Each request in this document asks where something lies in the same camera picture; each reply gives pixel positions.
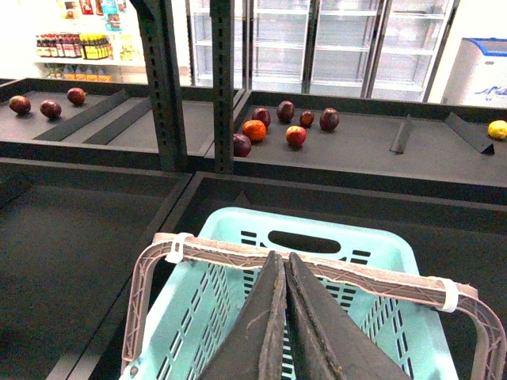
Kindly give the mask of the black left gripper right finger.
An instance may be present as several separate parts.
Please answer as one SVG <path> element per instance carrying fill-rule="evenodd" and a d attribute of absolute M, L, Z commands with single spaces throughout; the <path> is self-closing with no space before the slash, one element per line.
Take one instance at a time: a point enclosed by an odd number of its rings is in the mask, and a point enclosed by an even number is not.
<path fill-rule="evenodd" d="M 408 379 L 297 254 L 292 253 L 284 267 L 286 318 L 298 379 Z"/>

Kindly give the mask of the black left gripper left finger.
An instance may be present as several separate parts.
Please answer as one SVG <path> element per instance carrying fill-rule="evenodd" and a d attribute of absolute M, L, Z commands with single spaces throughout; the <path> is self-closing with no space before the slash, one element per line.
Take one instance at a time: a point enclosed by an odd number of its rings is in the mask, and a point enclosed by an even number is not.
<path fill-rule="evenodd" d="M 286 276 L 271 252 L 227 338 L 200 379 L 280 379 L 284 346 Z"/>

